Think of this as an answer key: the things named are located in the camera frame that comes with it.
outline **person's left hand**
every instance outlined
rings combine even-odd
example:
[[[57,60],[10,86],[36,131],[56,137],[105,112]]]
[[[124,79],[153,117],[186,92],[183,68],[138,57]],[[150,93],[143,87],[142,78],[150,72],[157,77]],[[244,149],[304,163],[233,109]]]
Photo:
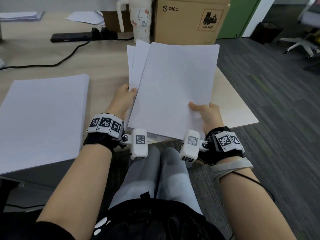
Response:
[[[134,98],[136,95],[136,88],[132,88],[129,92],[129,85],[122,85],[116,90],[115,95],[105,113],[115,115],[119,119],[125,120],[127,110],[134,104]]]

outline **jeans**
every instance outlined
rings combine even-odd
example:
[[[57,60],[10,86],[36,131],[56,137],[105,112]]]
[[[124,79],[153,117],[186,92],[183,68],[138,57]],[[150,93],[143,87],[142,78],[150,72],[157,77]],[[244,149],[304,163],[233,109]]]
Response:
[[[155,146],[148,146],[148,156],[141,161],[129,160],[129,169],[110,208],[126,200],[138,199],[149,192],[151,198],[182,202],[202,214],[190,183],[189,173],[179,152],[168,147],[160,153]]]

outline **stack of paper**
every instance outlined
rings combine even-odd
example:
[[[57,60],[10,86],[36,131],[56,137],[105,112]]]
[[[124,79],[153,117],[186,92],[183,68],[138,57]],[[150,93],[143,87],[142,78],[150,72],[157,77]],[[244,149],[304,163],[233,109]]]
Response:
[[[13,82],[0,107],[0,174],[78,156],[88,84],[86,74]]]
[[[204,138],[203,121],[188,103],[209,104],[219,45],[150,45],[137,40],[127,52],[130,88],[138,89],[128,127],[177,139],[195,130]]]
[[[38,21],[41,19],[43,12],[1,12],[1,22],[12,21]]]
[[[88,24],[94,24],[97,26],[103,26],[104,19],[102,12],[73,12],[68,17],[66,17],[67,20],[76,21],[76,22],[82,22],[82,23],[88,23]]]

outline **forearm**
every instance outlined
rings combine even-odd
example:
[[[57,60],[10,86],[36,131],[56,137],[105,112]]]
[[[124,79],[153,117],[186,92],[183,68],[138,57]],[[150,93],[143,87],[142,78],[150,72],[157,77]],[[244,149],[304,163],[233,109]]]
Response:
[[[234,159],[228,158],[220,163]],[[249,168],[237,172],[258,181]],[[296,239],[263,187],[234,173],[222,177],[220,184],[223,203],[236,239]]]
[[[85,145],[51,195],[37,221],[58,224],[76,240],[90,239],[102,202],[112,153]]]

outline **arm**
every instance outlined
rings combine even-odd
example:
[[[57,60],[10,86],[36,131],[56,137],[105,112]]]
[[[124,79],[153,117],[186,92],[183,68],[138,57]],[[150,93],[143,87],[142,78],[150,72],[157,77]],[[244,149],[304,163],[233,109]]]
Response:
[[[205,134],[214,128],[224,126],[217,105],[190,103],[189,106],[192,110],[200,112]],[[237,159],[239,157],[225,158],[218,164]],[[237,172],[258,181],[249,168]],[[222,177],[220,185],[223,203],[236,239],[296,239],[285,218],[263,187],[234,173]]]
[[[137,93],[135,88],[130,92],[128,89],[128,85],[117,89],[106,113],[125,119]],[[111,151],[100,144],[85,145],[37,221],[55,223],[76,240],[90,239],[106,187],[111,157]]]

